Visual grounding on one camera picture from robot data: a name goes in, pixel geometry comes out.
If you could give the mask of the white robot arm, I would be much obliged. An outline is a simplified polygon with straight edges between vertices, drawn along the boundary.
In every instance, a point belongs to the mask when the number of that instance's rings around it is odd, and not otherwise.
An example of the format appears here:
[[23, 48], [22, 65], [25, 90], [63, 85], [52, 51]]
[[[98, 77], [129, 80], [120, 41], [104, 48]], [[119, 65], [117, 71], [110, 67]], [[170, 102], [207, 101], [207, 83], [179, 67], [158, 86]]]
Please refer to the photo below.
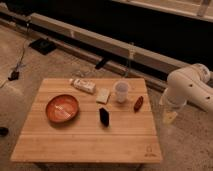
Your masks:
[[207, 85], [209, 80], [209, 69], [199, 63], [172, 71], [159, 102], [163, 106], [163, 123], [171, 124], [188, 101], [213, 113], [213, 88]]

